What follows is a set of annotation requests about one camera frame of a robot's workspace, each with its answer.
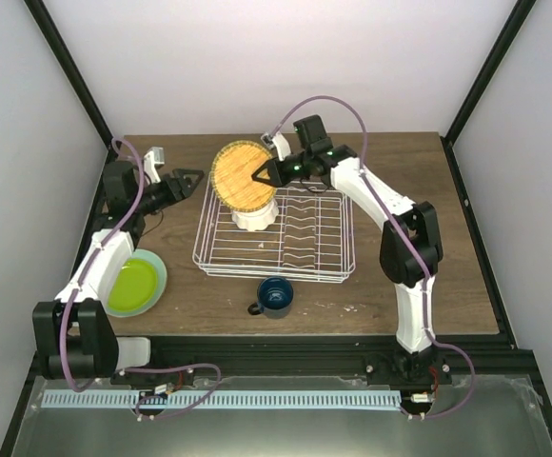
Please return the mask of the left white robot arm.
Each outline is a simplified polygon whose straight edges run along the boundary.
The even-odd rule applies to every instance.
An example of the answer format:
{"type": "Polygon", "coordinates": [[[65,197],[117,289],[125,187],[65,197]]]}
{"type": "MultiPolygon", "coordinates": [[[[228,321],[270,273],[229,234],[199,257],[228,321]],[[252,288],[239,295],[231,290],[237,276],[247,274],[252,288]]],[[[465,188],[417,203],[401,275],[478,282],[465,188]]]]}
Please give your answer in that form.
{"type": "Polygon", "coordinates": [[[74,383],[131,368],[141,382],[153,385],[165,376],[166,361],[150,351],[148,338],[115,335],[106,305],[120,270],[139,244],[146,216],[189,198],[204,176],[196,169],[174,169],[147,184],[146,173],[130,162],[105,166],[107,210],[94,222],[88,251],[65,288],[32,312],[36,355],[45,378],[74,383]]]}

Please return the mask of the white scalloped bowl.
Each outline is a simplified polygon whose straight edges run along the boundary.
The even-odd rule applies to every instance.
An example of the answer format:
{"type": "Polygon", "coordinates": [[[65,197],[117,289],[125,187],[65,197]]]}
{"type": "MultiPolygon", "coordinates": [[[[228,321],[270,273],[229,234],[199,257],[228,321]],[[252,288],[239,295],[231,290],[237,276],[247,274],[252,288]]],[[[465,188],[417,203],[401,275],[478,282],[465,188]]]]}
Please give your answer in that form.
{"type": "Polygon", "coordinates": [[[231,212],[232,222],[238,229],[245,231],[262,231],[272,225],[279,215],[276,200],[272,198],[263,208],[250,212],[231,212]]]}

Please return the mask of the pale green plate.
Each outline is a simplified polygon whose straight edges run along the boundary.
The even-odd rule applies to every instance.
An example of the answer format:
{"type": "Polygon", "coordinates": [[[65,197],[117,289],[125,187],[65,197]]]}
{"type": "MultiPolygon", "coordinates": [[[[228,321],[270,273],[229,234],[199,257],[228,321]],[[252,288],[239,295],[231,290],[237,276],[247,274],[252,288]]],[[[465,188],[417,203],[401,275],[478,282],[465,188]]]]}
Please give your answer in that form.
{"type": "Polygon", "coordinates": [[[157,274],[158,274],[158,287],[157,287],[157,290],[154,292],[153,296],[151,297],[150,301],[145,305],[143,306],[142,308],[140,308],[139,310],[137,311],[133,311],[133,312],[130,312],[130,313],[121,313],[121,312],[116,312],[112,309],[110,309],[108,307],[108,303],[105,304],[105,311],[107,313],[107,315],[109,316],[112,316],[112,317],[116,317],[116,318],[130,318],[130,317],[135,317],[135,316],[138,316],[138,315],[141,315],[143,313],[145,313],[146,311],[148,311],[149,309],[151,309],[152,307],[154,307],[158,301],[161,299],[165,289],[166,289],[166,285],[167,285],[167,282],[168,282],[168,270],[166,268],[166,265],[164,263],[164,261],[154,252],[152,251],[149,251],[149,250],[146,250],[146,249],[136,249],[131,257],[128,259],[133,259],[133,258],[138,258],[138,259],[143,259],[143,260],[146,260],[148,262],[150,262],[156,269],[157,271],[157,274]]]}

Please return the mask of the lime green plate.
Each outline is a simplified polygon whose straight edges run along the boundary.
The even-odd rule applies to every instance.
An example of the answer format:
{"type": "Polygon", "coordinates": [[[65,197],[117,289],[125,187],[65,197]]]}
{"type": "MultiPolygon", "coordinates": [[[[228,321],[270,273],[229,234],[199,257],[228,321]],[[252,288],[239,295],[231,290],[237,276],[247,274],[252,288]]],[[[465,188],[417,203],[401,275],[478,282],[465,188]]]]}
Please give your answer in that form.
{"type": "Polygon", "coordinates": [[[121,313],[137,311],[150,301],[157,287],[155,267],[143,259],[130,259],[119,272],[108,298],[108,307],[121,313]]]}

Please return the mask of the woven bamboo plate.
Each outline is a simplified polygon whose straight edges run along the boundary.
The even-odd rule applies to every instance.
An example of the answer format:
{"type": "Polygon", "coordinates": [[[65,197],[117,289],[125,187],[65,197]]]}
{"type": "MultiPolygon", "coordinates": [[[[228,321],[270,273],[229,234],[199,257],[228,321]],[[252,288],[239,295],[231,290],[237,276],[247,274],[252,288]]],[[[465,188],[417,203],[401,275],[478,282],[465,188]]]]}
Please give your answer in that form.
{"type": "Polygon", "coordinates": [[[276,188],[254,181],[252,174],[271,158],[271,153],[256,142],[240,140],[225,145],[210,170],[212,188],[221,202],[242,213],[264,208],[276,188]]]}

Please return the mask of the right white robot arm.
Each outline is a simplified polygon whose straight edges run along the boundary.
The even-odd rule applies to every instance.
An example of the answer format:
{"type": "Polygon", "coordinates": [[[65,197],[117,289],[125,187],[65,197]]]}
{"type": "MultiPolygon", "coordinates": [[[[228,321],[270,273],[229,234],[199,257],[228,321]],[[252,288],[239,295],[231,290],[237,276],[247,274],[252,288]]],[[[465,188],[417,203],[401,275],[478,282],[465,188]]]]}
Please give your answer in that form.
{"type": "Polygon", "coordinates": [[[361,155],[336,146],[318,115],[294,124],[301,149],[292,151],[279,129],[261,140],[275,157],[252,174],[254,181],[282,188],[293,181],[318,178],[362,209],[381,231],[379,263],[394,284],[398,349],[392,369],[408,384],[421,380],[434,358],[432,291],[444,250],[437,212],[428,202],[416,203],[378,178],[361,155]]]}

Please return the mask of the white wire dish rack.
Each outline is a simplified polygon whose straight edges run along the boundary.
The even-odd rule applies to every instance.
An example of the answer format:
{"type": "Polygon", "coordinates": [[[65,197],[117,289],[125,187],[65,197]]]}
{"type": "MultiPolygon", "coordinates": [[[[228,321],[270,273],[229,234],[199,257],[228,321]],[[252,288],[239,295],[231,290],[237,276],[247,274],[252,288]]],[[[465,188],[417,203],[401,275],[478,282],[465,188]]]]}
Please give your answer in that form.
{"type": "Polygon", "coordinates": [[[351,200],[295,183],[278,189],[279,213],[262,231],[246,231],[207,185],[192,260],[209,276],[340,284],[356,268],[351,200]]]}

